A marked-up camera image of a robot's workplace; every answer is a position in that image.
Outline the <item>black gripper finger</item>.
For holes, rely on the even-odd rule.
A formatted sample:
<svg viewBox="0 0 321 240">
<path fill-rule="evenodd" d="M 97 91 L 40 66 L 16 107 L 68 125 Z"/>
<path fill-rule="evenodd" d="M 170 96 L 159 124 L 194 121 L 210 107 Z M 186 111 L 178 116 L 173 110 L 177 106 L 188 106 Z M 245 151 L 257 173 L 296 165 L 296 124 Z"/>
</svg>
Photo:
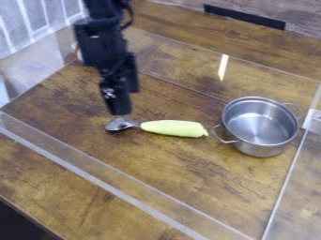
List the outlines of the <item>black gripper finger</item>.
<svg viewBox="0 0 321 240">
<path fill-rule="evenodd" d="M 139 79 L 138 79 L 138 69 L 135 62 L 135 55 L 129 52 L 126 55 L 126 80 L 127 80 L 127 92 L 139 92 Z"/>
<path fill-rule="evenodd" d="M 102 80 L 101 93 L 111 115 L 131 113 L 130 87 L 126 78 L 109 77 Z"/>
</svg>

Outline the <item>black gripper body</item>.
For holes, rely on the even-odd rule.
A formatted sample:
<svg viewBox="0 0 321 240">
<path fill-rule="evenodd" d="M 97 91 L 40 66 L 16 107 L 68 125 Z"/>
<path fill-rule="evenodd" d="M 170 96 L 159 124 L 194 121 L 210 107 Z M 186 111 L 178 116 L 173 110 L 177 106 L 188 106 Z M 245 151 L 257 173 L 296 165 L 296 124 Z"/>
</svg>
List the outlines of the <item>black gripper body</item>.
<svg viewBox="0 0 321 240">
<path fill-rule="evenodd" d="M 87 17 L 74 24 L 74 33 L 81 47 L 83 62 L 95 67 L 105 78 L 126 78 L 126 55 L 129 42 L 122 31 L 131 22 L 122 24 L 123 16 Z"/>
</svg>

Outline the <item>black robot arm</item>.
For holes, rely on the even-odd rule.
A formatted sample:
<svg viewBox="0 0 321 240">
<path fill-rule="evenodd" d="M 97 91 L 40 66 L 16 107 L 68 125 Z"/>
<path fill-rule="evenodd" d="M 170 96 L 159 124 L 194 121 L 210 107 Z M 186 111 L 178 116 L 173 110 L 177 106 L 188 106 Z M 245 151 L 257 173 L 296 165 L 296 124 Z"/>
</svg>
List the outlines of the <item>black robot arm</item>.
<svg viewBox="0 0 321 240">
<path fill-rule="evenodd" d="M 74 24 L 86 66 L 101 74 L 99 89 L 111 115 L 131 113 L 131 93 L 139 92 L 135 55 L 123 38 L 134 19 L 131 0 L 83 0 L 90 16 Z"/>
</svg>

